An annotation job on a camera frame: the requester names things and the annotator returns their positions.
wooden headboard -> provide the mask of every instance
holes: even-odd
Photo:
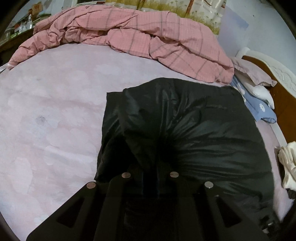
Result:
[[[278,83],[268,90],[274,100],[274,112],[286,142],[296,141],[296,76],[283,64],[260,52],[243,48],[237,57],[248,60]]]

white wall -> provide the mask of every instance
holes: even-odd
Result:
[[[12,22],[16,23],[18,20],[20,20],[23,16],[25,16],[28,13],[29,9],[32,8],[33,4],[36,4],[40,1],[42,2],[43,10],[46,13],[51,13],[52,15],[60,12],[62,10],[63,4],[64,4],[64,0],[30,0],[16,14],[16,16],[13,18]]]
[[[228,0],[218,41],[228,56],[248,47],[276,59],[296,74],[296,40],[278,12],[262,2]]]

pink plaid comforter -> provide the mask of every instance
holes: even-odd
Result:
[[[109,45],[208,83],[228,84],[234,74],[231,60],[203,24],[168,11],[102,5],[70,8],[39,22],[34,36],[20,45],[9,65],[14,67],[42,50],[70,42]]]

metal screw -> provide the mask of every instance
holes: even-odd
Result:
[[[86,185],[86,187],[87,187],[88,189],[93,189],[93,188],[96,187],[96,183],[95,183],[95,182],[89,182],[89,183]]]
[[[171,172],[171,173],[170,173],[170,176],[171,176],[172,178],[176,178],[176,177],[179,176],[179,173],[177,173],[177,172]]]
[[[205,187],[206,188],[212,188],[214,184],[212,182],[205,182]]]
[[[123,174],[121,174],[121,176],[123,178],[130,178],[131,177],[131,174],[129,172],[124,172]]]

bed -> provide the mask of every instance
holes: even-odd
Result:
[[[194,80],[152,59],[83,43],[42,51],[0,74],[0,211],[20,240],[94,179],[106,92],[158,77],[223,86]],[[285,135],[282,126],[256,125],[272,165],[274,209],[283,220],[292,201],[281,187],[275,152]]]
[[[249,48],[241,49],[237,57],[248,60],[264,70],[278,84],[269,88],[274,99],[277,124],[272,125],[281,146],[296,140],[296,124],[293,121],[296,107],[296,76],[280,62]]]

